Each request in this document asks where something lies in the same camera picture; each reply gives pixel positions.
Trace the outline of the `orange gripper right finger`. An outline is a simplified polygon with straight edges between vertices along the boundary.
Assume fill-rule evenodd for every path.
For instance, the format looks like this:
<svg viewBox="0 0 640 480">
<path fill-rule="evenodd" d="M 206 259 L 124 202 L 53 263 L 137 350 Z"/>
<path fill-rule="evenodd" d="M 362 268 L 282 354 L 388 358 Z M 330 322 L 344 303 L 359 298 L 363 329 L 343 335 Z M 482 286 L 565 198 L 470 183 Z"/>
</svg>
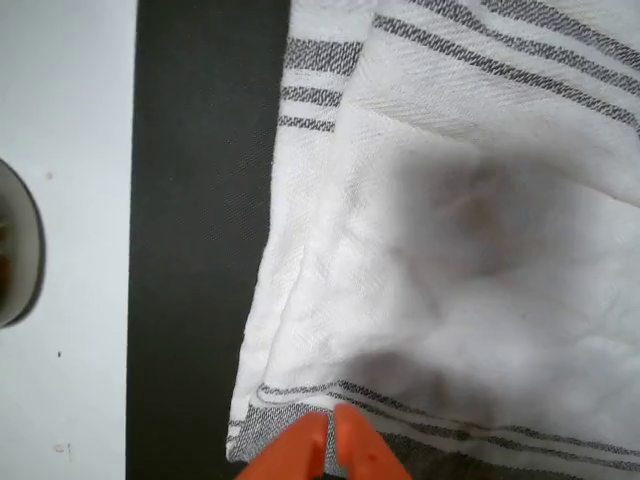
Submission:
<svg viewBox="0 0 640 480">
<path fill-rule="evenodd" d="M 337 460 L 347 471 L 348 479 L 411 479 L 382 436 L 356 407 L 337 405 L 334 426 Z"/>
</svg>

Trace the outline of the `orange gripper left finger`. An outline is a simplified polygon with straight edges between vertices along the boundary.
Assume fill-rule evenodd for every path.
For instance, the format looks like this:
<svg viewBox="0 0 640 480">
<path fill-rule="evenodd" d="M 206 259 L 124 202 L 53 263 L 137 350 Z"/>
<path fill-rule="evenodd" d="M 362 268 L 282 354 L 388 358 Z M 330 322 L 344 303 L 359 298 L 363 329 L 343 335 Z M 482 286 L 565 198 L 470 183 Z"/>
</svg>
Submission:
<svg viewBox="0 0 640 480">
<path fill-rule="evenodd" d="M 311 480 L 324 474 L 329 417 L 308 413 L 272 441 L 237 480 Z"/>
</svg>

